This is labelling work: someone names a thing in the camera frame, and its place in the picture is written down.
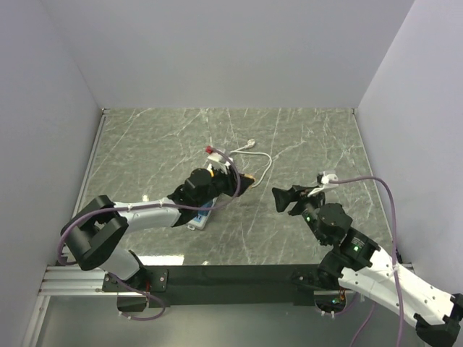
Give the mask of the small orange plug adapter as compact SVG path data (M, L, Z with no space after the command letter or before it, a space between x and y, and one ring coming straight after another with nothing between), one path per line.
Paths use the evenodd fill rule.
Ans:
M252 181L252 184L254 184L254 183L256 182L255 177L252 176L252 175L250 175L250 174L244 173L244 174L243 174L243 177L246 178L247 180Z

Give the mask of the white power strip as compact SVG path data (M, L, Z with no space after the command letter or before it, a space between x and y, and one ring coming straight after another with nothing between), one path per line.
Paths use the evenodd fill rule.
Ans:
M203 230L211 215L211 210L209 210L209 208L215 206L216 200L217 198L214 198L210 202L204 204L202 210L197 212L195 218L187 223L187 228L192 231Z

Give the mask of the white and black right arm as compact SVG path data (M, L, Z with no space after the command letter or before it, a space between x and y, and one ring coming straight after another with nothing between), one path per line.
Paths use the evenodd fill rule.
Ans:
M399 315L429 346L452 346L460 332L462 295L449 294L393 260L368 236L352 227L339 203L327 203L319 187L272 189L276 210L301 216L322 246L332 249L315 279L325 288L356 291Z

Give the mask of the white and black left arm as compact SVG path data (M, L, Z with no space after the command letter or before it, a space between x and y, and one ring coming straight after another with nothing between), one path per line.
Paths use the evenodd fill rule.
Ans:
M209 167L195 169L160 200L129 204L98 196L63 227L58 249L68 247L81 270L100 268L116 276L127 290L137 290L144 284L145 268L134 252L119 246L125 234L183 226L198 213L212 210L220 195L238 197L254 183L253 177L232 167Z

